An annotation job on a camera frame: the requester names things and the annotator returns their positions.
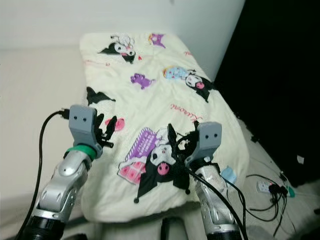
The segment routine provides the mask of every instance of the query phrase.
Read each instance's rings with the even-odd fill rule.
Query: purple cartoon animal
[[[149,35],[150,44],[158,45],[160,47],[166,48],[165,45],[163,45],[163,43],[161,42],[163,36],[164,34],[154,34],[154,33],[150,34]]]
[[[153,81],[155,81],[155,79],[149,80],[148,78],[146,78],[145,75],[139,74],[139,73],[135,73],[134,76],[131,76],[131,82],[133,84],[134,83],[140,84],[141,89],[145,89],[146,87],[149,87]]]

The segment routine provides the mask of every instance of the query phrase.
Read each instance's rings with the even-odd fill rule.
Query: floor
[[[37,171],[33,166],[38,165],[37,144],[42,121],[50,113],[80,103],[83,98],[85,79],[82,66],[77,46],[0,51],[0,239],[7,239],[17,232],[31,201]],[[241,120],[239,122],[250,152],[247,174],[261,174],[281,184],[278,167],[259,143],[250,141],[251,133]],[[72,143],[68,123],[58,117],[53,119],[46,129],[44,143],[45,161],[40,187],[50,179],[62,153]],[[258,177],[249,177],[242,188],[249,208],[263,208],[270,204],[270,196],[257,191],[258,180]],[[276,234],[278,240],[299,239],[302,233],[320,225],[320,216],[313,213],[314,209],[320,208],[320,181],[305,184],[294,191],[296,197],[288,198],[282,228]],[[231,191],[229,199],[242,218],[238,195]],[[270,210],[261,217],[268,218],[273,214],[274,210]],[[80,215],[79,209],[73,211],[73,218]],[[64,237],[85,232],[90,240],[158,240],[162,218],[166,216],[183,218],[189,240],[206,239],[199,205],[195,203],[130,223],[72,220]],[[277,224],[276,220],[264,223],[248,214],[246,216],[247,226],[261,226],[271,235]]]

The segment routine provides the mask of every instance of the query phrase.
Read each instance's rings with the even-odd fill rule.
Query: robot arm
[[[195,122],[195,131],[181,140],[187,140],[184,150],[178,148],[180,140],[172,145],[174,158],[214,186],[225,199],[225,181],[220,176],[219,167],[212,163],[213,154],[221,144],[222,126],[217,122]],[[171,125],[169,137],[176,137]],[[241,240],[239,226],[225,203],[204,183],[196,180],[195,191],[200,200],[204,230],[208,240]]]
[[[94,108],[73,105],[69,112],[69,128],[74,138],[63,161],[55,168],[51,180],[42,191],[19,240],[59,240],[69,220],[80,188],[88,178],[92,161],[99,158],[103,146],[115,130],[117,118],[109,122],[106,132],[99,129],[103,115]]]
[[[97,116],[94,108],[73,105],[69,112],[69,128],[74,138],[63,161],[56,167],[39,200],[35,204],[27,225],[18,240],[59,240],[67,224],[80,188],[88,178],[92,161],[102,155],[103,147],[113,147],[111,138],[117,118],[109,122],[106,132],[99,126],[103,115]],[[213,153],[221,144],[222,126],[217,122],[194,123],[195,131],[182,139],[188,140],[179,150],[176,132],[168,126],[172,156],[224,193],[224,182],[211,163]],[[241,240],[239,227],[226,205],[206,185],[196,181],[205,233],[209,240]]]

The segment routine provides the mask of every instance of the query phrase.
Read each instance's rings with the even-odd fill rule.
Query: bed
[[[243,184],[249,153],[238,121],[177,36],[89,33],[80,51],[85,104],[104,114],[102,129],[117,116],[114,148],[104,148],[83,187],[89,221],[127,222],[199,201],[194,180],[175,173],[169,123],[181,135],[195,121],[221,123],[213,162]]]

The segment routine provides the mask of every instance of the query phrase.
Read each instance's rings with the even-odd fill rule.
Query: black cable
[[[229,203],[231,203],[231,202],[230,202],[230,199],[229,199],[229,188],[228,188],[228,184],[227,184],[226,180],[224,180],[224,181],[225,181],[225,184],[226,184],[226,198],[228,199]]]
[[[284,212],[285,212],[285,209],[286,209],[286,206],[287,206],[287,196],[283,196],[283,208],[282,208],[282,211],[281,211],[281,217],[280,217],[280,221],[278,223],[278,226],[276,226],[276,229],[273,233],[273,237],[275,237],[275,235],[277,234],[277,231],[281,225],[281,222],[282,222],[282,218],[284,216]]]
[[[266,176],[262,176],[262,175],[260,175],[260,174],[250,174],[250,175],[247,175],[247,176],[245,176],[245,177],[248,178],[248,177],[254,177],[254,176],[255,176],[255,177],[260,177],[260,178],[266,179],[266,180],[272,182],[273,184],[278,185],[278,184],[277,184],[275,181],[273,181],[272,179],[267,178]]]
[[[180,135],[181,137],[184,137],[184,135],[182,135],[181,133],[177,132],[176,133],[177,135]]]
[[[42,157],[43,157],[42,142],[43,142],[44,132],[45,132],[45,128],[47,126],[47,123],[50,121],[50,119],[52,119],[55,115],[58,115],[58,114],[62,115],[62,114],[64,114],[64,111],[56,111],[56,112],[50,114],[42,124],[40,136],[39,136],[39,165],[38,165],[38,173],[36,176],[36,184],[35,184],[35,188],[34,188],[34,193],[33,193],[32,201],[31,201],[31,205],[28,210],[28,213],[26,214],[26,217],[21,225],[21,228],[20,228],[18,234],[15,237],[15,240],[18,240],[20,238],[22,232],[24,231],[24,229],[29,221],[31,213],[35,207],[35,203],[36,203],[37,195],[38,195],[38,190],[39,190],[39,185],[40,185],[41,170],[42,170]]]
[[[275,201],[273,202],[272,205],[268,206],[267,208],[262,208],[262,209],[259,209],[259,208],[249,208],[249,210],[250,210],[250,211],[257,211],[257,212],[265,212],[265,211],[273,208],[273,207],[276,205],[276,203],[278,203],[278,202],[280,201],[281,195],[279,196],[279,198],[274,198],[274,197],[273,197],[272,199],[274,199]]]
[[[294,223],[292,222],[292,220],[291,220],[291,218],[290,218],[290,216],[288,214],[288,211],[286,211],[286,214],[288,215],[289,221],[290,221],[290,223],[291,223],[291,225],[293,227],[294,232],[297,233],[296,227],[295,227]]]
[[[182,141],[186,141],[186,140],[189,140],[189,136],[188,135],[183,136],[178,141],[176,141],[176,143],[174,144],[174,147],[172,148],[172,156],[176,161],[178,160],[177,159],[177,149],[179,149],[178,146]]]
[[[200,176],[195,174],[193,171],[191,171],[187,167],[185,167],[185,170],[187,171],[187,173],[189,173],[195,179],[197,179],[198,181],[200,181],[201,183],[206,185],[209,189],[211,189],[221,199],[221,201],[227,206],[227,208],[230,210],[230,212],[232,213],[233,217],[235,218],[235,221],[239,225],[239,228],[240,228],[240,231],[242,233],[242,236],[243,236],[244,240],[248,240],[247,231],[244,228],[243,224],[241,223],[241,220],[240,220],[239,216],[237,215],[237,213],[234,210],[234,208],[230,205],[230,203],[224,198],[224,196],[214,186],[212,186],[206,180],[204,180],[203,178],[201,178]]]
[[[254,176],[255,176],[255,177],[260,177],[260,178],[266,179],[266,180],[270,181],[271,183],[274,183],[274,184],[278,185],[278,184],[277,184],[275,181],[273,181],[272,179],[270,179],[270,178],[268,178],[268,177],[265,177],[265,176],[262,176],[262,175],[260,175],[260,174],[250,174],[250,175],[247,175],[246,178],[254,177]],[[240,198],[241,203],[243,203],[241,195],[240,195],[239,193],[238,193],[238,195],[239,195],[239,198]],[[261,218],[261,217],[259,217],[259,216],[257,216],[257,215],[254,215],[254,214],[253,214],[252,212],[250,212],[248,209],[245,209],[245,211],[246,211],[248,214],[250,214],[252,217],[254,217],[254,218],[256,218],[256,219],[258,219],[258,220],[260,220],[260,221],[263,221],[263,222],[266,222],[266,223],[272,222],[272,221],[275,220],[275,219],[277,218],[277,216],[278,216],[278,213],[279,213],[279,200],[280,200],[280,198],[281,198],[281,194],[280,194],[279,199],[277,199],[277,200],[275,201],[275,204],[273,204],[273,205],[270,207],[270,209],[271,209],[273,206],[275,206],[274,216],[273,216],[272,218],[270,218],[270,219],[264,219],[264,218]]]
[[[242,197],[242,202],[243,202],[243,204],[242,204],[242,210],[243,210],[243,212],[242,212],[242,224],[243,224],[243,227],[246,228],[246,200],[245,200],[245,196],[242,193],[242,191],[236,185],[234,185],[232,182],[228,181],[224,177],[222,177],[222,179],[224,179],[225,182],[230,184],[238,192],[238,194],[240,194],[241,197]]]

